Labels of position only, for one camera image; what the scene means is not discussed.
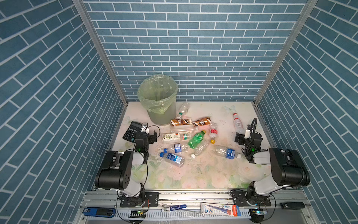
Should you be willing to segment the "blue marker pen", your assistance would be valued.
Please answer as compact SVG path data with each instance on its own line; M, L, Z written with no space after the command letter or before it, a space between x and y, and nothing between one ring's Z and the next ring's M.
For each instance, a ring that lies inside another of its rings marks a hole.
M185 209L186 207L187 207L186 204L164 206L162 207L162 211L177 211L177 210Z

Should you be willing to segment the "clear bottle blue label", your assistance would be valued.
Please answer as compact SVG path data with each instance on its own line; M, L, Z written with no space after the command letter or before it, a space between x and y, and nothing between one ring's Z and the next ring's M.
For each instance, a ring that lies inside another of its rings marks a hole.
M241 158L241 154L236 150L224 146L215 146L215 154L230 160Z

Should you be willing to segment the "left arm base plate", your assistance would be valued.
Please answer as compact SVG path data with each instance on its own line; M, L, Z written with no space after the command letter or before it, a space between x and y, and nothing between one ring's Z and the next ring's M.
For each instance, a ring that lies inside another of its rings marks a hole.
M157 207L159 201L158 192L141 192L137 197L120 197L121 208Z

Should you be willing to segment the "clear bottle red cap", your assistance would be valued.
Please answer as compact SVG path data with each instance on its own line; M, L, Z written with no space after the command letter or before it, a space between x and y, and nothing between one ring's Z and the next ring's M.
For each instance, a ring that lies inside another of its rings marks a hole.
M233 118L234 118L234 127L235 127L236 132L239 134L245 134L246 129L244 128L244 125L243 125L242 121L240 120L238 114L234 113Z

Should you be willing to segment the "black calculator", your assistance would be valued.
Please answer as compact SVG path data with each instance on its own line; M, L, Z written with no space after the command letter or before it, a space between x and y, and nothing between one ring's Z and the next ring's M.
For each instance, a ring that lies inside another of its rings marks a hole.
M129 128L127 129L127 131L123 135L123 139L126 140L126 141L129 141L131 143L134 143L136 134L137 134L137 132L141 132L142 126L143 126L142 123L132 121L130 123Z

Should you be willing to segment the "green soda bottle yellow cap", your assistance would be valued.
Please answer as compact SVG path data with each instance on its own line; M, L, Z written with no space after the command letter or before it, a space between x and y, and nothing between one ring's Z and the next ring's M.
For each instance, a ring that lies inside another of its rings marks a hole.
M196 148L204 139L204 135L206 134L205 130L202 130L200 133L197 133L189 142L188 146L190 148Z

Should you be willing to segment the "blue cap bottle blue label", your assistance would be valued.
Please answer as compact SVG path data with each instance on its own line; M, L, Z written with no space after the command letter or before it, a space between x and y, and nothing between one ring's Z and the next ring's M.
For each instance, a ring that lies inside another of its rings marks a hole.
M183 157L172 153L160 152L159 156L163 158L166 162L177 167L182 167L185 162L185 159Z

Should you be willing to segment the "red label bottle yellow cap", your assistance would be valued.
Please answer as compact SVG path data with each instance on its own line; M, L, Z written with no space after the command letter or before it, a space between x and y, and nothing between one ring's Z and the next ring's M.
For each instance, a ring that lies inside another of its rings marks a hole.
M211 144L215 144L215 139L218 137L218 129L217 129L217 124L212 123L210 125L210 129L209 129L209 137L210 137L210 143Z

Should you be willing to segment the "clear bottle green cap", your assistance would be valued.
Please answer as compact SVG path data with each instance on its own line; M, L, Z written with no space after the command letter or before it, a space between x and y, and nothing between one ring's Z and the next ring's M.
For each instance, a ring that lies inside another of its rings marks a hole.
M187 114L189 107L190 107L189 103L187 102L183 103L183 105L179 109L176 119L182 119L183 116Z

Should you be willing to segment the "black remote right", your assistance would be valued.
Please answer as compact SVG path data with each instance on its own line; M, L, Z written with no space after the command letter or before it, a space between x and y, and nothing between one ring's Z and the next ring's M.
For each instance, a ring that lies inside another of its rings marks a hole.
M282 202L280 203L282 209L300 210L305 209L305 204L302 202Z

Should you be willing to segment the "clear crushed bottle white cap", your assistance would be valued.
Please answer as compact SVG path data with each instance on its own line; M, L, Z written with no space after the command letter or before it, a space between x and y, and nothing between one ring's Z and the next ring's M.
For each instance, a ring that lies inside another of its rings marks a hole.
M210 141L208 140L205 140L203 142L201 142L194 150L194 152L190 155L190 157L192 159L195 159L198 155L202 154L206 149L207 147L209 146L210 144Z

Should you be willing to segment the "blue black handheld device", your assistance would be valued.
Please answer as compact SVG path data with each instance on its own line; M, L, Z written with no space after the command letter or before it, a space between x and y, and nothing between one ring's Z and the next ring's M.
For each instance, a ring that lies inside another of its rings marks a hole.
M83 215L90 217L112 218L115 214L114 208L86 207L83 210Z

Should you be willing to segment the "white tea bottle green label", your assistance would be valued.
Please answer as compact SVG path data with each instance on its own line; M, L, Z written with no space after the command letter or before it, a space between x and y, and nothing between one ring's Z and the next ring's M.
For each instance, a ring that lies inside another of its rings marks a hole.
M191 133L164 133L162 134L162 143L174 144L186 141L191 138Z

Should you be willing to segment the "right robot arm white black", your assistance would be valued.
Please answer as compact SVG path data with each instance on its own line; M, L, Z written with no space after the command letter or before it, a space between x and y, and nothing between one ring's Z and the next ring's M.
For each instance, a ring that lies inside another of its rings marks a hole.
M307 186L310 183L310 175L296 150L274 147L262 149L262 140L259 133L235 135L235 142L244 146L242 154L249 163L271 167L270 174L265 178L249 184L245 198L252 205L266 201L270 194L281 189Z

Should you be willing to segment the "brown coffee bottle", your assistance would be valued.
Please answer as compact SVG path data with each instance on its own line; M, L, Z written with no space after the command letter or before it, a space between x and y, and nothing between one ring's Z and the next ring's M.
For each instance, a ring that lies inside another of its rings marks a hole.
M193 121L192 124L197 127L202 127L212 124L210 117L204 117L199 120Z
M171 126L192 125L191 119L172 119L170 122Z

